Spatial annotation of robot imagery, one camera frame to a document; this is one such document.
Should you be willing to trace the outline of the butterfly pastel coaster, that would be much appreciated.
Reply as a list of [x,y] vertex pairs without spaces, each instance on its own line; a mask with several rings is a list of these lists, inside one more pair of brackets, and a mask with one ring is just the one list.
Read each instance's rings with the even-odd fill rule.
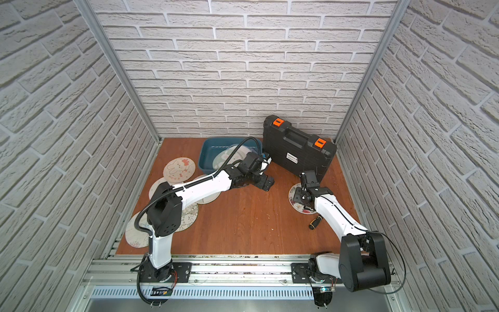
[[135,221],[139,214],[132,216],[131,220],[128,222],[125,238],[128,245],[133,248],[145,248],[149,245],[149,236],[143,231],[139,231],[135,228]]

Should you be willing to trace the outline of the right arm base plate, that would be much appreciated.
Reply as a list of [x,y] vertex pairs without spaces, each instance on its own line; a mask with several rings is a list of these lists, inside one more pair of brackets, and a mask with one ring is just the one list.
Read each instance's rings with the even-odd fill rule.
[[343,281],[335,276],[313,272],[308,263],[291,263],[291,277],[294,284],[331,284]]

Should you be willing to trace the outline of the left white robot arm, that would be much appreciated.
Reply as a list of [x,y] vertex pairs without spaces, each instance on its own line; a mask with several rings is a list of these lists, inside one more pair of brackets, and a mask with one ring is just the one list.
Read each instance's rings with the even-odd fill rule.
[[219,192],[253,185],[269,191],[274,179],[265,174],[270,158],[250,152],[236,165],[224,165],[202,179],[179,185],[162,184],[150,203],[141,212],[147,214],[147,227],[135,224],[137,230],[148,234],[148,258],[155,270],[171,267],[173,235],[181,223],[181,215],[188,206]]

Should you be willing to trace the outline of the white bear flower coaster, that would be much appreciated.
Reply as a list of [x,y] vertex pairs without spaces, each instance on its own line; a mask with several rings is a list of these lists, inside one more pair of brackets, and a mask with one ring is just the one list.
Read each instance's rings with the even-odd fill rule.
[[[193,181],[197,181],[197,180],[199,180],[199,179],[202,179],[202,178],[204,178],[205,176],[206,176],[205,174],[200,175],[200,176],[198,176],[196,179],[194,179]],[[207,196],[207,197],[205,197],[205,198],[203,198],[203,199],[201,199],[201,200],[197,201],[196,203],[197,203],[198,205],[201,205],[201,204],[203,204],[203,205],[205,205],[205,204],[209,204],[209,203],[211,203],[211,202],[215,201],[215,200],[219,197],[219,195],[220,195],[220,194],[221,194],[221,192],[216,192],[216,193],[214,193],[214,194],[212,194],[212,195],[210,195],[210,196]]]

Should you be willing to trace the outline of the cream line-art coaster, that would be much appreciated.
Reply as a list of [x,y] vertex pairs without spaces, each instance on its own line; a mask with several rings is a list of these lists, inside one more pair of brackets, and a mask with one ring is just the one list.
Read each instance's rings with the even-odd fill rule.
[[192,204],[183,209],[181,214],[181,224],[175,232],[178,233],[181,231],[185,231],[189,227],[191,227],[196,222],[198,214],[199,214],[198,204]]

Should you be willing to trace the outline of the teal plastic storage box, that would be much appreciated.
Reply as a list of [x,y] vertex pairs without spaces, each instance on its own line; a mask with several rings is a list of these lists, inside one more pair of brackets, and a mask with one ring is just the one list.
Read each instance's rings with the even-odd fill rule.
[[[216,170],[213,168],[214,158],[223,150],[232,145],[238,145],[245,137],[225,136],[225,137],[212,137],[205,140],[201,148],[201,153],[198,161],[198,166],[204,174],[212,174]],[[250,139],[246,141],[243,146],[252,149],[252,152],[262,153],[262,143],[259,139],[257,141]]]

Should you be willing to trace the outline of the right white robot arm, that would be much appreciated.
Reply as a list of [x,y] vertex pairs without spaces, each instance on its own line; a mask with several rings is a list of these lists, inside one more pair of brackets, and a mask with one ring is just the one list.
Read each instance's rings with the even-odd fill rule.
[[318,253],[309,260],[314,280],[339,278],[351,292],[391,283],[391,271],[383,235],[369,231],[343,207],[333,192],[320,186],[315,171],[300,174],[301,187],[293,200],[318,213],[340,240],[340,253]]

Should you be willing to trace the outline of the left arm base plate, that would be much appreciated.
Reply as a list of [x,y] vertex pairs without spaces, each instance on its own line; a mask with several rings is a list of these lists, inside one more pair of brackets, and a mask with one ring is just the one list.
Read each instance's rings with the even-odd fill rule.
[[171,262],[161,269],[156,269],[147,259],[139,270],[140,283],[187,283],[191,275],[192,263]]

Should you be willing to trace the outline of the green white bunny coaster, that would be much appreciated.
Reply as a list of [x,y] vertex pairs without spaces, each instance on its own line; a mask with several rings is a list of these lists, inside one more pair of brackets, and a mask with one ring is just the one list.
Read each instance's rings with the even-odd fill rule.
[[228,147],[227,149],[223,150],[222,152],[220,152],[213,160],[213,168],[215,170],[218,170],[219,168],[221,168],[223,166],[223,164],[227,161],[228,161],[228,164],[232,164],[234,163],[235,161],[239,161],[239,160],[244,160],[244,158],[246,157],[246,155],[249,153],[249,152],[252,152],[252,149],[251,148],[248,148],[246,146],[241,146],[237,151],[236,153],[232,156],[232,157],[229,157],[232,152],[236,149],[237,145],[232,145],[230,147]]

